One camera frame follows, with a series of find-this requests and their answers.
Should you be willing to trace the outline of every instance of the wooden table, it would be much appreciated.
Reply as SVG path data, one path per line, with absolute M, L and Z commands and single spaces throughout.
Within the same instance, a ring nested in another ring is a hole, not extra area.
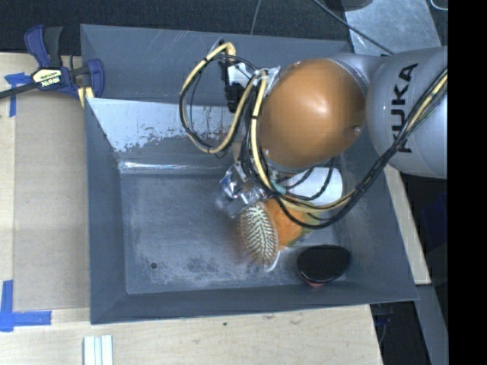
M 6 74 L 19 71 L 29 74 L 36 66 L 33 57 L 27 54 L 0 53 L 0 90 L 9 88 L 3 80 Z M 49 102 L 50 96 L 54 95 L 25 95 L 22 101 Z M 15 118 L 8 117 L 8 104 L 9 99 L 0 100 L 0 281 L 14 278 L 14 265 L 23 266 L 25 261 L 25 255 L 14 255 Z M 431 280 L 399 173 L 388 167 L 386 177 L 415 282 L 429 284 Z M 56 266 L 59 271 L 67 268 Z M 113 325 L 91 325 L 86 306 L 50 309 L 53 309 L 52 325 L 0 332 L 0 364 L 81 364 L 82 342 L 87 335 L 113 336 L 116 365 L 382 364 L 367 305 Z

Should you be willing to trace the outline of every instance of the blue tape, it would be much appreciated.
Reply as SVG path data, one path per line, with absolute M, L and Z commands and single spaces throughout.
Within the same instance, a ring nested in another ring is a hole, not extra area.
M 0 306 L 0 332 L 13 332 L 14 327 L 26 325 L 50 325 L 51 311 L 12 312 L 14 281 L 3 282 L 2 303 Z
M 12 88 L 17 87 L 19 84 L 30 84 L 32 82 L 32 78 L 25 73 L 14 73 L 12 75 L 6 75 L 5 80 L 11 85 Z M 8 112 L 8 116 L 12 117 L 17 114 L 17 98 L 12 96 L 10 98 L 10 110 Z

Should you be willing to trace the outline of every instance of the brush bristles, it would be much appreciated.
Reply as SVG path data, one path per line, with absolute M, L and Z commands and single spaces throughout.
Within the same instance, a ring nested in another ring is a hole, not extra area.
M 279 239 L 263 203 L 245 208 L 240 214 L 240 235 L 250 255 L 264 265 L 275 261 Z

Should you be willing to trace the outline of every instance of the gray bin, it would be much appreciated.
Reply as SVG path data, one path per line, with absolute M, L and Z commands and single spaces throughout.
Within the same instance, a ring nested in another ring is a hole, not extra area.
M 417 299 L 384 176 L 342 220 L 283 252 L 273 271 L 250 260 L 234 221 L 215 203 L 230 156 L 198 151 L 177 122 L 180 87 L 219 37 L 262 67 L 347 50 L 345 43 L 324 40 L 81 27 L 84 60 L 99 58 L 106 75 L 103 98 L 84 108 L 91 322 Z M 224 104 L 218 75 L 216 64 L 208 68 L 195 107 L 195 121 L 208 133 L 218 123 L 224 128 L 228 118 L 218 106 Z M 364 132 L 342 155 L 345 187 L 376 158 Z M 350 250 L 352 263 L 340 279 L 312 288 L 299 278 L 295 261 L 302 248 L 323 243 Z

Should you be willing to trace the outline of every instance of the black floor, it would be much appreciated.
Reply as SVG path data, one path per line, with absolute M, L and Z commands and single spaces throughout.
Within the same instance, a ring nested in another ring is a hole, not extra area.
M 320 0 L 344 17 L 340 0 Z M 63 55 L 80 55 L 79 24 L 250 33 L 258 0 L 0 0 L 0 51 L 24 52 L 24 33 L 36 24 L 63 26 Z M 448 44 L 448 15 L 431 7 L 438 35 Z M 308 0 L 262 0 L 253 33 L 348 40 L 348 31 Z M 425 251 L 431 243 L 422 211 L 445 194 L 443 181 L 403 175 Z M 447 322 L 447 283 L 437 287 Z M 429 365 L 413 303 L 381 305 L 377 332 L 385 365 Z

